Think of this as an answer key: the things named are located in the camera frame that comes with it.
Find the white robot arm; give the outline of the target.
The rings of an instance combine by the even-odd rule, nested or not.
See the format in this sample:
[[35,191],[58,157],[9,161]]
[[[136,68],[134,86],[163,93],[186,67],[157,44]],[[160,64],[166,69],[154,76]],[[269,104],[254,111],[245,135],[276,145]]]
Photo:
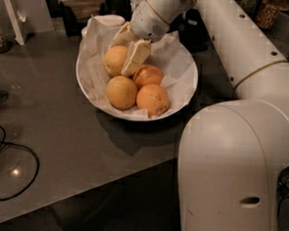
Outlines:
[[289,63],[235,0],[145,0],[115,41],[158,41],[195,7],[235,101],[190,118],[178,149],[181,231],[278,231],[278,175],[289,165]]

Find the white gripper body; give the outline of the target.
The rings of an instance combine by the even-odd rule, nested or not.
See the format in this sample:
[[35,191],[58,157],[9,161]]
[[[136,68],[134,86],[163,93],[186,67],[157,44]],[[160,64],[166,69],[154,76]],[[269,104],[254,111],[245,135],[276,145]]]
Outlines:
[[151,1],[142,1],[130,19],[132,31],[140,39],[160,41],[169,31],[171,17]]

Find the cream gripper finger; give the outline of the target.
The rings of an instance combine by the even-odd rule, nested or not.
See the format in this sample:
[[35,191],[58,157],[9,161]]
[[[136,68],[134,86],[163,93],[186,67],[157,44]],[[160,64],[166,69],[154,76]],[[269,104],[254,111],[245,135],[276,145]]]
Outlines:
[[138,36],[134,33],[130,22],[126,22],[121,26],[120,30],[112,39],[111,46],[126,46],[129,42],[138,40]]
[[125,63],[121,69],[121,75],[130,77],[145,63],[152,52],[150,40],[136,40],[129,44]]

